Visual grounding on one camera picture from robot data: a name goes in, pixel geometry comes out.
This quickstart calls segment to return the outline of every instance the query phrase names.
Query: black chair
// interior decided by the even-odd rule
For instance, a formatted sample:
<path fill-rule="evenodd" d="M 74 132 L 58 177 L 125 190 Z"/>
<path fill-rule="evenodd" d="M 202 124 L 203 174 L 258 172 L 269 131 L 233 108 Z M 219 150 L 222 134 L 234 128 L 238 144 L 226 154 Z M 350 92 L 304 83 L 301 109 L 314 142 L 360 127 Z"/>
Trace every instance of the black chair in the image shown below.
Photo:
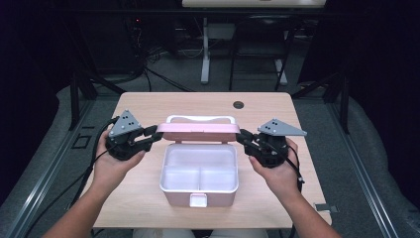
<path fill-rule="evenodd" d="M 229 90 L 232 90 L 234 73 L 257 72 L 276 73 L 275 90 L 278 90 L 295 33 L 302 25 L 303 21 L 298 17 L 279 15 L 254 15 L 240 21 L 232 38 Z M 281 60 L 281 69 L 237 70 L 235 62 L 239 57 L 270 59 L 274 66 L 275 60 Z"/>

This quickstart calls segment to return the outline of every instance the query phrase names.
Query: desk leg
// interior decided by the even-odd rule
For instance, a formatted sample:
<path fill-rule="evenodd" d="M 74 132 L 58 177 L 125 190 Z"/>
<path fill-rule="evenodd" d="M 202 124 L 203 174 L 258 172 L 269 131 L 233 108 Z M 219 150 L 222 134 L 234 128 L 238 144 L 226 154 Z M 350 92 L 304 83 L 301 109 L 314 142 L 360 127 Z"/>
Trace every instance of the desk leg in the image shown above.
<path fill-rule="evenodd" d="M 277 71 L 280 71 L 282 67 L 281 59 L 276 59 L 274 63 L 275 63 L 275 69 L 277 69 Z M 285 72 L 283 72 L 283 75 L 281 76 L 280 85 L 287 86 L 287 78 L 286 78 Z"/>
<path fill-rule="evenodd" d="M 209 73 L 210 73 L 210 53 L 209 53 L 209 35 L 208 35 L 208 26 L 207 18 L 203 19 L 203 67 L 201 69 L 201 83 L 207 84 L 209 82 Z"/>

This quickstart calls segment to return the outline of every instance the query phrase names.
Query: pink lid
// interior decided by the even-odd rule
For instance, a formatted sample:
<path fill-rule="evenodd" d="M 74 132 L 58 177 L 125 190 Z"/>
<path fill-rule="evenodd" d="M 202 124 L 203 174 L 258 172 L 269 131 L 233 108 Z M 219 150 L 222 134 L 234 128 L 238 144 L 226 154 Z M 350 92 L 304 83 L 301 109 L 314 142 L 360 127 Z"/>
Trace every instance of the pink lid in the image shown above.
<path fill-rule="evenodd" d="M 187 119 L 191 122 L 172 122 L 174 119 Z M 229 123 L 211 123 L 229 119 Z M 169 116 L 166 123 L 157 126 L 157 132 L 163 132 L 163 137 L 169 141 L 207 141 L 232 142 L 236 141 L 236 134 L 240 133 L 235 119 L 229 116 Z"/>

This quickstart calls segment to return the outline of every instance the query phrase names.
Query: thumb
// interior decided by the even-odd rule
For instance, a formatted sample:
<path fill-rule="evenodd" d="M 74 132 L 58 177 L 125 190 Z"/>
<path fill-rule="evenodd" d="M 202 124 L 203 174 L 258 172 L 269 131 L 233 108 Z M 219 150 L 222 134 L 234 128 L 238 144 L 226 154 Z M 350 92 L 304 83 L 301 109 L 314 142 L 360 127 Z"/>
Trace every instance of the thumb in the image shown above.
<path fill-rule="evenodd" d="M 145 151 L 140 151 L 140 152 L 136 153 L 130 160 L 128 160 L 127 161 L 128 170 L 130 170 L 130 169 L 134 168 L 136 165 L 138 165 L 139 162 L 145 156 L 145 154 L 146 154 Z"/>
<path fill-rule="evenodd" d="M 254 168 L 254 171 L 256 171 L 257 174 L 263 177 L 264 167 L 262 166 L 262 164 L 260 164 L 257 158 L 253 156 L 249 156 L 249 159 L 250 159 L 251 165 Z"/>

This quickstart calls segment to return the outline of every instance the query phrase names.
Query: black cable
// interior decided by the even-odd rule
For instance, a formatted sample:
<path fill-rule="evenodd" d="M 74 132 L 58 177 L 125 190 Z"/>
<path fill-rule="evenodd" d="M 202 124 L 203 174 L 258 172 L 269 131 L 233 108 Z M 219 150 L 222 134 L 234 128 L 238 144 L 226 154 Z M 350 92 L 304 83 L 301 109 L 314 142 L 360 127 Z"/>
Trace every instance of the black cable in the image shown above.
<path fill-rule="evenodd" d="M 162 47 L 150 48 L 147 51 L 147 61 L 155 63 L 160 60 L 160 54 L 164 53 L 165 50 Z"/>
<path fill-rule="evenodd" d="M 25 237 L 28 237 L 31 231 L 34 229 L 35 225 L 40 221 L 41 217 L 69 190 L 71 189 L 82 177 L 84 176 L 84 173 L 81 174 L 74 182 L 72 182 L 68 187 L 65 188 L 64 191 L 62 191 L 37 217 L 37 219 L 32 223 L 31 227 L 28 229 L 28 231 L 25 233 Z"/>
<path fill-rule="evenodd" d="M 108 81 L 114 83 L 114 84 L 119 84 L 119 83 L 124 83 L 124 82 L 129 82 L 129 81 L 133 81 L 134 79 L 140 77 L 143 74 L 143 69 L 140 69 L 138 71 L 135 71 L 133 73 L 131 73 L 130 75 L 128 75 L 127 77 L 124 78 L 118 78 L 118 79 L 109 79 L 107 78 Z"/>
<path fill-rule="evenodd" d="M 102 133 L 108 128 L 109 125 L 115 124 L 117 122 L 118 118 L 120 118 L 120 117 L 117 116 L 117 117 L 109 120 L 107 123 L 105 123 L 105 125 L 103 125 L 102 128 L 100 128 L 98 134 L 96 135 L 95 143 L 93 145 L 93 150 L 92 150 L 92 156 L 91 156 L 91 160 L 90 160 L 90 165 L 89 165 L 89 167 L 86 169 L 86 171 L 84 173 L 83 180 L 82 180 L 82 182 L 81 182 L 81 184 L 79 186 L 79 189 L 78 189 L 76 195 L 73 198 L 73 201 L 70 204 L 70 207 L 72 207 L 73 204 L 79 199 L 81 193 L 83 192 L 84 187 L 86 186 L 87 180 L 89 179 L 90 174 L 93 171 L 93 165 L 95 164 L 95 162 L 97 160 L 97 158 L 96 158 L 96 148 L 98 147 L 98 142 L 99 142 L 99 139 L 100 139 Z"/>
<path fill-rule="evenodd" d="M 117 120 L 118 120 L 118 116 L 116 118 L 113 118 L 111 120 L 109 120 L 99 131 L 98 135 L 96 136 L 96 140 L 95 140 L 95 144 L 93 147 L 93 152 L 92 152 L 92 159 L 90 162 L 89 167 L 86 169 L 86 171 L 81 174 L 79 177 L 77 177 L 76 180 L 74 180 L 68 187 L 66 187 L 50 204 L 47 205 L 47 207 L 41 212 L 41 214 L 37 217 L 37 219 L 35 219 L 35 221 L 32 223 L 31 227 L 27 230 L 27 232 L 25 233 L 25 237 L 28 237 L 29 234 L 31 233 L 31 231 L 34 229 L 35 225 L 40 221 L 40 219 L 45 215 L 45 213 L 67 192 L 69 191 L 79 180 L 82 180 L 82 183 L 77 191 L 76 196 L 74 197 L 72 203 L 70 204 L 70 207 L 73 206 L 73 204 L 78 200 L 78 198 L 80 197 L 80 194 L 83 192 L 84 186 L 87 183 L 87 180 L 90 176 L 90 173 L 93 170 L 93 165 L 95 164 L 96 160 L 99 159 L 102 155 L 104 155 L 106 152 L 108 152 L 108 150 L 106 150 L 105 152 L 103 152 L 102 154 L 100 154 L 98 157 L 96 157 L 96 148 L 98 146 L 98 142 L 99 142 L 99 138 L 101 137 L 102 133 L 108 128 L 109 125 L 114 124 Z"/>
<path fill-rule="evenodd" d="M 171 80 L 171 79 L 169 79 L 169 78 L 167 78 L 167 77 L 165 77 L 165 76 L 163 76 L 163 75 L 158 74 L 157 72 L 155 72 L 155 71 L 151 70 L 151 69 L 150 69 L 150 68 L 148 68 L 147 66 L 145 66 L 145 71 L 149 71 L 149 72 L 151 72 L 152 74 L 154 74 L 154 75 L 156 75 L 156 76 L 160 77 L 160 78 L 161 78 L 161 79 L 163 79 L 164 81 L 168 82 L 169 84 L 171 84 L 171 85 L 175 86 L 176 88 L 178 88 L 178 89 L 180 89 L 180 90 L 182 90 L 182 91 L 186 91 L 186 92 L 194 92 L 194 90 L 192 90 L 192 89 L 190 89 L 190 88 L 187 88 L 187 87 L 185 87 L 185 86 L 183 86 L 183 85 L 181 85 L 181 84 L 179 84 L 179 83 L 177 83 L 177 82 L 175 82 L 175 81 L 173 81 L 173 80 Z"/>
<path fill-rule="evenodd" d="M 148 74 L 148 71 L 147 70 L 145 70 L 145 77 L 148 80 L 149 92 L 151 92 L 152 91 L 152 83 L 151 83 L 151 79 L 149 78 L 149 74 Z"/>
<path fill-rule="evenodd" d="M 115 147 L 117 147 L 117 145 L 112 146 L 111 148 L 107 149 L 106 151 L 102 152 L 98 157 L 96 157 L 95 159 L 95 163 L 97 160 L 99 160 L 99 158 L 101 158 L 101 156 L 105 155 L 105 153 L 111 151 L 112 149 L 114 149 Z"/>
<path fill-rule="evenodd" d="M 296 163 L 297 165 L 295 165 L 288 157 L 282 155 L 281 153 L 278 152 L 278 150 L 272 146 L 269 143 L 265 143 L 266 145 L 270 146 L 272 150 L 274 150 L 275 152 L 277 152 L 278 155 L 280 155 L 288 164 L 291 165 L 291 167 L 296 171 L 297 174 L 297 188 L 299 190 L 299 192 L 302 192 L 302 185 L 305 183 L 305 181 L 303 180 L 302 174 L 300 173 L 300 162 L 299 162 L 299 158 L 297 156 L 297 152 L 296 150 L 294 150 L 292 147 L 290 147 L 289 145 L 286 145 L 288 149 L 291 149 L 291 151 L 293 152 L 294 156 L 296 157 Z M 291 230 L 290 230 L 290 234 L 289 234 L 289 238 L 294 237 L 296 233 L 296 227 L 294 226 L 294 224 L 291 225 Z"/>
<path fill-rule="evenodd" d="M 98 236 L 102 231 L 104 231 L 105 229 L 100 229 L 100 230 L 98 230 L 96 233 L 94 233 L 93 231 L 92 231 L 92 237 L 96 237 L 96 236 Z"/>

